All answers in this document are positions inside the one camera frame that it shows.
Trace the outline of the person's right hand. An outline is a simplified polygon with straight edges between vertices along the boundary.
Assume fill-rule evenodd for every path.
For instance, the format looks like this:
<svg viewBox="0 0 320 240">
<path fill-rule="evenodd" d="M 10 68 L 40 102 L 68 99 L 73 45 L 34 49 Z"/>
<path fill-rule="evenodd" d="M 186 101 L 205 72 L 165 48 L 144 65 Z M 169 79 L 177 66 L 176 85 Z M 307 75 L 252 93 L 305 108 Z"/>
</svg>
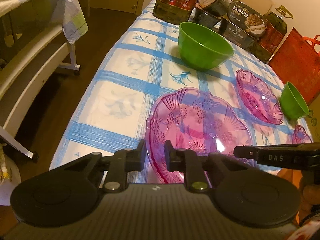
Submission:
<svg viewBox="0 0 320 240">
<path fill-rule="evenodd" d="M 314 205 L 320 204 L 319 185 L 306 185 L 302 172 L 298 170 L 283 168 L 277 173 L 277 176 L 291 182 L 299 189 L 301 204 L 296 221 L 301 222 L 307 215 L 311 214 L 311 209 Z"/>
</svg>

